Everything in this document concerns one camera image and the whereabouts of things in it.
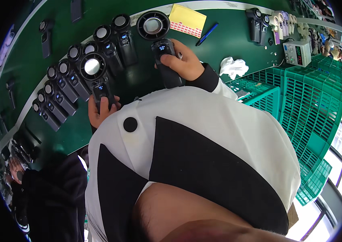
hand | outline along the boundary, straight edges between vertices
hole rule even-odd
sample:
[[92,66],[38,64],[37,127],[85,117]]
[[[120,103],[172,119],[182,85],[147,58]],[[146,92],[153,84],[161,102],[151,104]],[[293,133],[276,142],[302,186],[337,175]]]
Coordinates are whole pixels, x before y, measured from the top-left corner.
[[[114,96],[114,99],[116,100],[116,102],[120,101],[120,98],[118,96]],[[98,114],[96,102],[94,101],[93,95],[91,95],[88,101],[88,115],[90,124],[93,127],[98,128],[107,117],[109,117],[112,113],[115,113],[120,108],[121,104],[116,103],[112,104],[112,107],[109,110],[108,98],[102,97],[100,103],[100,114]]]
[[171,39],[171,41],[174,43],[176,55],[180,52],[183,55],[182,59],[180,60],[178,57],[173,55],[162,55],[160,57],[160,61],[163,65],[176,71],[179,76],[185,80],[196,80],[202,75],[203,71],[205,71],[202,63],[200,63],[194,52],[182,44],[182,42],[175,39]]
[[9,171],[11,172],[12,177],[18,184],[22,184],[22,178],[25,170],[19,162],[17,157],[11,157],[9,159]]

black button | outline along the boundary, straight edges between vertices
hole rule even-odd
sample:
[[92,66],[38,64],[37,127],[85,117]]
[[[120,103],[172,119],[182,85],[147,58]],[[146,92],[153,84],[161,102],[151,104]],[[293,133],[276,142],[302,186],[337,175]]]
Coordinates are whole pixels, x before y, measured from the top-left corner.
[[132,117],[129,117],[129,118],[126,118],[124,120],[124,123],[123,123],[123,126],[124,126],[124,129],[126,132],[133,132],[136,130],[137,128],[137,121],[135,118],[132,118]]

white cloth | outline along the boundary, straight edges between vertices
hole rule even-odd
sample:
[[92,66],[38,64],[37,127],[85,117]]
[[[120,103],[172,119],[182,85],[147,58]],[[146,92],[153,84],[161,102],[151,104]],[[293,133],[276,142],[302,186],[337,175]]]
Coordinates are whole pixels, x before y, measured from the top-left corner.
[[[99,225],[101,233],[105,235],[97,185],[100,144],[148,179],[156,116],[187,126],[240,157],[273,187],[289,210],[300,186],[299,162],[288,135],[268,112],[236,101],[237,95],[221,80],[212,93],[183,86],[158,90],[140,99],[105,119],[89,143],[91,174],[85,192],[86,214]],[[123,127],[128,117],[138,123],[131,133]],[[102,241],[91,224],[89,229],[97,241]]]
[[224,58],[220,62],[220,71],[219,75],[227,74],[229,77],[234,80],[237,75],[243,76],[249,70],[249,67],[246,65],[246,62],[242,59],[233,60],[233,57]]

finger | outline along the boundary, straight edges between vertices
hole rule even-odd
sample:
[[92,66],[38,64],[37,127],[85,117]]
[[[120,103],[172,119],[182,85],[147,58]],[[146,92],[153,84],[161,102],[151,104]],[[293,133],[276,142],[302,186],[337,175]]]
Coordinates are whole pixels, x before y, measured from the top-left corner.
[[160,61],[163,65],[170,67],[177,73],[186,69],[186,63],[173,55],[162,55],[162,57],[160,57]]
[[106,118],[109,115],[109,100],[107,97],[101,97],[100,117]]
[[116,103],[116,106],[117,106],[117,110],[121,109],[121,103]]
[[183,55],[183,59],[185,57],[188,58],[191,55],[195,56],[194,52],[190,48],[185,46],[182,42],[176,39],[171,39],[171,41],[174,43],[175,53],[181,52]]
[[110,108],[110,111],[109,111],[109,115],[111,115],[112,113],[115,113],[117,112],[117,106],[116,104],[112,104],[112,107]]
[[89,97],[88,101],[88,116],[93,117],[98,114],[96,102],[94,101],[93,95]]

person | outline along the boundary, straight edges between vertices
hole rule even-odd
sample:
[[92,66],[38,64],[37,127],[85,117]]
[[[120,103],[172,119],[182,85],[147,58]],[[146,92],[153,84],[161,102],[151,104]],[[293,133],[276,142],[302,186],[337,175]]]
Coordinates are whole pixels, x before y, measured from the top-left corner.
[[181,42],[161,56],[186,85],[121,108],[94,98],[86,215],[95,241],[290,241],[294,148],[268,112],[237,101]]
[[9,159],[11,210],[19,228],[33,242],[83,242],[87,172],[77,153],[40,171]]
[[333,42],[330,40],[331,37],[325,40],[324,46],[320,48],[321,54],[325,57],[330,57],[335,61],[342,60],[342,50],[337,46],[334,46]]

